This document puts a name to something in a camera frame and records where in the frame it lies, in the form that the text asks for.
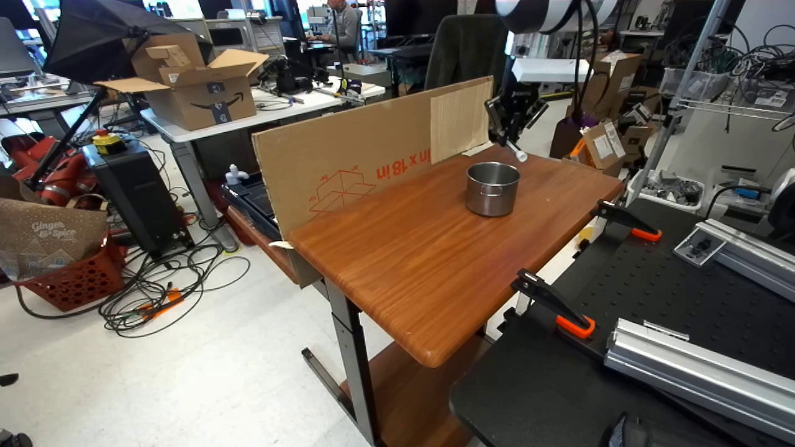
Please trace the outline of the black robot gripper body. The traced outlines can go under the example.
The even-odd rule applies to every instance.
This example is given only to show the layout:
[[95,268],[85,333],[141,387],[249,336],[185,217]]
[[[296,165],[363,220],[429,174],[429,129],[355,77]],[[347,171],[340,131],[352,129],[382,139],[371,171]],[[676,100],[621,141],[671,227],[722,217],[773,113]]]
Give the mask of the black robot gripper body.
[[519,135],[530,129],[550,105],[537,90],[501,93],[485,102],[489,115],[489,139],[500,146],[519,141]]

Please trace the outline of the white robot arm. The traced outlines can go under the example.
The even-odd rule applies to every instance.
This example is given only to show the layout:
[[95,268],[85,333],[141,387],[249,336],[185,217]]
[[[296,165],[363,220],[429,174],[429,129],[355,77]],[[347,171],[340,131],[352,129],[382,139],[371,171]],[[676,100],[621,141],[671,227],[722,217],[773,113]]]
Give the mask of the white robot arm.
[[545,113],[540,84],[584,83],[592,63],[582,56],[556,59],[550,56],[553,36],[598,30],[618,0],[495,0],[506,28],[504,67],[496,95],[486,102],[489,138],[519,152],[519,135]]

